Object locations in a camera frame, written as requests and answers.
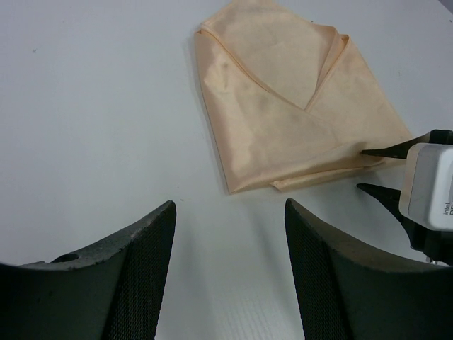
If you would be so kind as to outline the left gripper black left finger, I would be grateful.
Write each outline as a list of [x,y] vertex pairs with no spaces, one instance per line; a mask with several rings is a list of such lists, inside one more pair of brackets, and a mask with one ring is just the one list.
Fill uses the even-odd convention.
[[153,339],[176,228],[167,201],[51,262],[1,265],[2,339]]

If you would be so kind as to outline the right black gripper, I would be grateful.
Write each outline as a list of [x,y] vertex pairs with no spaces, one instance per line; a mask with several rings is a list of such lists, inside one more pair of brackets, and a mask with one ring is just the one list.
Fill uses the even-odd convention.
[[[418,143],[452,146],[452,131],[433,130],[420,137],[387,148],[364,149],[361,151],[361,154],[373,157],[406,159],[409,149]],[[399,221],[408,237],[410,236],[405,223],[406,218],[399,211],[400,190],[370,183],[358,183],[356,187],[378,200]],[[424,233],[422,252],[427,256],[427,261],[430,263],[444,262],[446,264],[452,262],[452,231],[433,231],[422,225],[419,226],[421,226]]]

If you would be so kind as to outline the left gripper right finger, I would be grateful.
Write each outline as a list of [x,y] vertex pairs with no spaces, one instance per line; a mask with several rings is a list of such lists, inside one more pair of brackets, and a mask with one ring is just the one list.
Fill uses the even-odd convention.
[[306,339],[451,339],[452,269],[407,259],[285,203]]

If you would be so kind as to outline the peach cloth napkin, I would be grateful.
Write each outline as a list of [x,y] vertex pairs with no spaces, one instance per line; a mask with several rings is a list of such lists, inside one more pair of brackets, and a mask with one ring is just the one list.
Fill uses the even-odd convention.
[[230,193],[293,190],[390,165],[411,138],[351,38],[273,1],[233,1],[195,33],[202,97]]

